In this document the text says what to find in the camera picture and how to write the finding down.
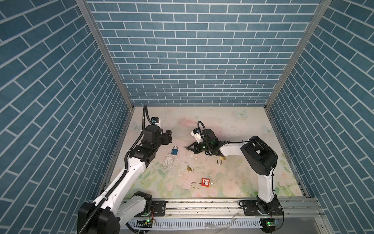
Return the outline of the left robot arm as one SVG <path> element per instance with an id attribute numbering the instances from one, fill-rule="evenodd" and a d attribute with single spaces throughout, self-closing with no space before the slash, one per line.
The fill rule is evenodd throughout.
<path id="1" fill-rule="evenodd" d="M 125 154 L 125 165 L 114 181 L 91 203 L 85 202 L 78 211 L 79 234 L 118 234 L 126 226 L 135 234 L 145 234 L 148 228 L 134 229 L 129 221 L 148 216 L 153 211 L 152 195 L 136 192 L 124 203 L 123 199 L 137 178 L 155 159 L 162 145 L 172 143 L 172 132 L 160 128 L 158 117 L 150 118 L 143 107 L 142 129 L 135 143 Z"/>

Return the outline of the blue padlock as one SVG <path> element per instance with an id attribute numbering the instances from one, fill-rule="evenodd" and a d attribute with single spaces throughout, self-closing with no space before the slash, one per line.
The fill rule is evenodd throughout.
<path id="1" fill-rule="evenodd" d="M 172 155 L 177 155 L 178 154 L 178 147 L 177 146 L 173 146 L 173 149 L 171 151 L 171 154 Z"/>

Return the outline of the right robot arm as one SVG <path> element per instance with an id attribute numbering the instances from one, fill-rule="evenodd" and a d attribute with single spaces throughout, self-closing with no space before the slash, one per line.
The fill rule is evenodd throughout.
<path id="1" fill-rule="evenodd" d="M 191 131 L 191 135 L 195 138 L 195 142 L 186 149 L 194 154 L 204 152 L 207 156 L 243 156 L 258 176 L 256 196 L 258 212 L 268 215 L 276 210 L 279 201 L 274 191 L 273 176 L 278 155 L 261 138 L 252 136 L 249 140 L 238 142 L 219 140 L 201 121 L 197 123 L 197 128 Z"/>

